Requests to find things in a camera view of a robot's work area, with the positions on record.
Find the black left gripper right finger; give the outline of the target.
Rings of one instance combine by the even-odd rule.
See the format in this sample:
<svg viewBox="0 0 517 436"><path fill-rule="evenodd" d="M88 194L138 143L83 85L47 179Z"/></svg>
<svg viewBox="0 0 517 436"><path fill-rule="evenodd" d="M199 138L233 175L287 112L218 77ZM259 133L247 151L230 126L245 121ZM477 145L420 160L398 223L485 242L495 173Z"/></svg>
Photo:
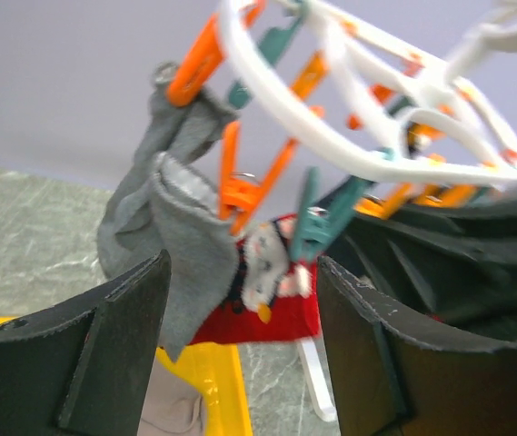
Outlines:
<svg viewBox="0 0 517 436"><path fill-rule="evenodd" d="M517 341L423 315L319 261L323 338L344 435L517 435Z"/></svg>

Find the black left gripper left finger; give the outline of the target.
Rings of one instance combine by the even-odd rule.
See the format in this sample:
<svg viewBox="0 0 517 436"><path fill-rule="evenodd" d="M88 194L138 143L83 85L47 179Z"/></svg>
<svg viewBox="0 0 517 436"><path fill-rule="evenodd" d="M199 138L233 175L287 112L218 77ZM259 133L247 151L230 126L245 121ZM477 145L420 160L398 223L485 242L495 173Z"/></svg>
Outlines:
<svg viewBox="0 0 517 436"><path fill-rule="evenodd" d="M167 299L159 253L0 324L0 435L134 435Z"/></svg>

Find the red penguin sock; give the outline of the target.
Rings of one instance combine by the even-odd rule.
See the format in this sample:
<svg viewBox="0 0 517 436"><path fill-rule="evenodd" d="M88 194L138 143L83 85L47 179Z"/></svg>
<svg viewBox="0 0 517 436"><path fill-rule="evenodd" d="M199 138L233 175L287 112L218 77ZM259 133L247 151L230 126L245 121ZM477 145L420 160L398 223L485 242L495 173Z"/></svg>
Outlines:
<svg viewBox="0 0 517 436"><path fill-rule="evenodd" d="M294 214L257 224L236 243L239 267L229 293L192 339L214 342L294 342L321 333L315 263L290 260Z"/></svg>

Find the teal clothes peg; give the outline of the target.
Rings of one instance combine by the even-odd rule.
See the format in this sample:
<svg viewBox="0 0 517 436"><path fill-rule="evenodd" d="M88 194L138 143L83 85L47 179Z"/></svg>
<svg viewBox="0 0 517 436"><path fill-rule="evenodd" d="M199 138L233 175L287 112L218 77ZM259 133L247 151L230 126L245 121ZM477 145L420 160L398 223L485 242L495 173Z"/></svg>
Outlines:
<svg viewBox="0 0 517 436"><path fill-rule="evenodd" d="M289 245L289 256L293 262L312 263L324 252L352 220L354 206L373 185L371 181L351 175L333 191L334 197L327 207L316 212L319 179L318 168L309 168Z"/></svg>

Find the white clip hanger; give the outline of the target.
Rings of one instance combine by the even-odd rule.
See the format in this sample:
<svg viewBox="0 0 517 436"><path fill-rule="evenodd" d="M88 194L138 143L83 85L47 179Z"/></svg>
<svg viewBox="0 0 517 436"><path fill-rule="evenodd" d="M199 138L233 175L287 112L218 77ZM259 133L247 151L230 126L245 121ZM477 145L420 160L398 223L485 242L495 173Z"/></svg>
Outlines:
<svg viewBox="0 0 517 436"><path fill-rule="evenodd" d="M243 3L218 9L221 47L250 94L292 136L347 173L374 182L469 183L517 194L517 134L467 74L495 52L517 53L517 1L501 1L444 58L422 54L423 69L408 76L371 52L398 56L413 46L325 1L289 4L316 34L323 60L350 111L391 153L382 158L336 132L280 79L247 33ZM472 152L476 166L413 160L409 124L443 132Z"/></svg>

